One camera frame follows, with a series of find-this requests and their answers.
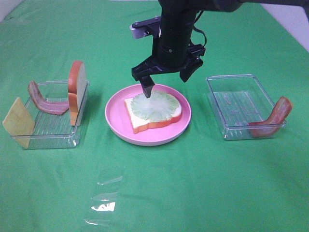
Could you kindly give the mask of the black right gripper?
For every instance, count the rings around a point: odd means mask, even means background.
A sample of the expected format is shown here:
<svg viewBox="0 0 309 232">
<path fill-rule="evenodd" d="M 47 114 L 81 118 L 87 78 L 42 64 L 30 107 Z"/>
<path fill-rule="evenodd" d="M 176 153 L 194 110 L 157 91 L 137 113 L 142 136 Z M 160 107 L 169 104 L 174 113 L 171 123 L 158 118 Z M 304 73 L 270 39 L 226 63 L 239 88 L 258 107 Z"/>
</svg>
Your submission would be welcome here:
<svg viewBox="0 0 309 232">
<path fill-rule="evenodd" d="M 146 98 L 150 98 L 155 85 L 150 75 L 179 72 L 185 83 L 203 65 L 200 57 L 206 52 L 205 45 L 191 41 L 192 31 L 203 33 L 194 26 L 195 14 L 160 17 L 160 32 L 157 38 L 153 37 L 151 55 L 132 68 L 132 76 L 140 81 Z"/>
</svg>

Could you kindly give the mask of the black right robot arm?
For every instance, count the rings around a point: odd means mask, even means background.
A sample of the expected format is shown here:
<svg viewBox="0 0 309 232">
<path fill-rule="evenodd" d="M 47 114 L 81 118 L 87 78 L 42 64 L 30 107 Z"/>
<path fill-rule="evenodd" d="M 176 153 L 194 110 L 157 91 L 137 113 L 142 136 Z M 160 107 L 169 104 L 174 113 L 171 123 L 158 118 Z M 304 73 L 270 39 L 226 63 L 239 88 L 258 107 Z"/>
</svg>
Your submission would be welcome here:
<svg viewBox="0 0 309 232">
<path fill-rule="evenodd" d="M 191 35 L 193 31 L 203 33 L 195 23 L 204 11 L 229 13 L 244 3 L 243 0 L 161 0 L 161 16 L 133 23 L 130 29 L 135 39 L 153 38 L 151 55 L 131 70 L 144 95 L 149 98 L 155 85 L 151 75 L 179 73 L 182 81 L 187 82 L 202 66 L 205 45 L 192 43 Z"/>
</svg>

